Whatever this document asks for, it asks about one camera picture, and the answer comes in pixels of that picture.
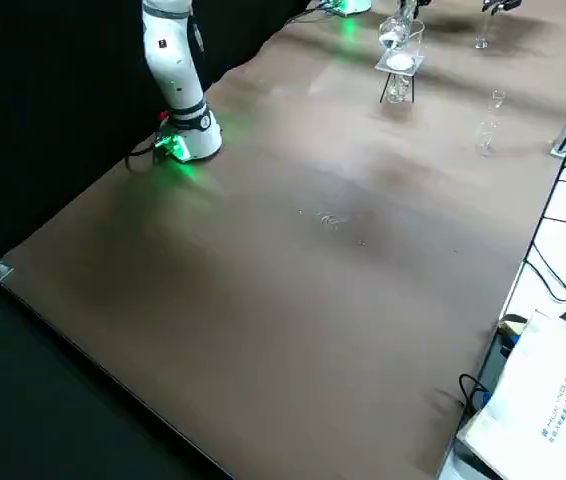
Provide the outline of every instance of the black background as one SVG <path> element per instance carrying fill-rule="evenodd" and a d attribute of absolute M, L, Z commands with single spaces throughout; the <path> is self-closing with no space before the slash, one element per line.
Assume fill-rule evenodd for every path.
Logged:
<path fill-rule="evenodd" d="M 204 88 L 307 0 L 195 0 Z M 140 0 L 0 0 L 0 257 L 109 170 L 165 108 Z"/>

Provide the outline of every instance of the glass beaker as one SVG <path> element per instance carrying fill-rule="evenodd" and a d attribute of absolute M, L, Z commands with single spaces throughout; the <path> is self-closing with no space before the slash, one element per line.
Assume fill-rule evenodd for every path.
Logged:
<path fill-rule="evenodd" d="M 505 101 L 505 92 L 494 90 L 492 99 L 487 107 L 487 116 L 479 124 L 476 131 L 475 147 L 479 155 L 489 156 L 494 152 L 494 137 L 499 129 L 499 109 Z"/>
<path fill-rule="evenodd" d="M 388 84 L 385 99 L 390 103 L 404 102 L 408 92 L 410 91 L 410 83 L 414 81 L 409 75 L 401 75 L 396 73 L 401 69 L 411 70 L 416 62 L 416 57 L 421 51 L 421 43 L 423 41 L 423 32 L 425 24 L 420 20 L 414 20 L 410 26 L 410 35 L 407 42 L 394 52 L 387 60 L 387 65 L 394 73 Z"/>

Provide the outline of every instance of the white device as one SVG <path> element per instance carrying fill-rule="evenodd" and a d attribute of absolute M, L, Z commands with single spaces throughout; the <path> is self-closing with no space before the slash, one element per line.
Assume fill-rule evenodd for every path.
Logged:
<path fill-rule="evenodd" d="M 170 106 L 156 146 L 164 146 L 182 162 L 208 158 L 222 145 L 221 128 L 190 52 L 190 21 L 192 0 L 143 0 L 145 59 Z"/>
<path fill-rule="evenodd" d="M 372 8 L 372 0 L 331 0 L 331 4 L 336 13 L 345 17 Z"/>

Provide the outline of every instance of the white table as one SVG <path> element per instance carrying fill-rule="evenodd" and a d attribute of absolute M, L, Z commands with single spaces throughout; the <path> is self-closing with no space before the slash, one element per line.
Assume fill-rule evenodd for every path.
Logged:
<path fill-rule="evenodd" d="M 566 223 L 547 218 L 566 221 L 565 166 L 566 162 L 550 193 L 543 217 L 534 234 L 530 249 L 526 253 L 525 260 L 521 263 L 519 272 L 501 312 L 501 317 L 506 314 L 516 314 L 524 318 L 530 318 L 535 310 L 547 314 L 556 314 L 557 316 L 566 312 L 566 302 L 559 302 L 554 299 L 543 284 L 543 281 L 527 263 L 529 262 L 536 267 L 554 292 L 554 295 L 560 299 L 566 299 L 566 290 L 554 278 L 550 269 L 539 256 L 538 251 L 534 248 L 534 245 L 538 247 L 548 264 L 566 284 Z M 456 457 L 452 448 L 449 449 L 445 463 L 441 468 L 439 480 L 484 480 L 485 478 L 485 476 Z"/>

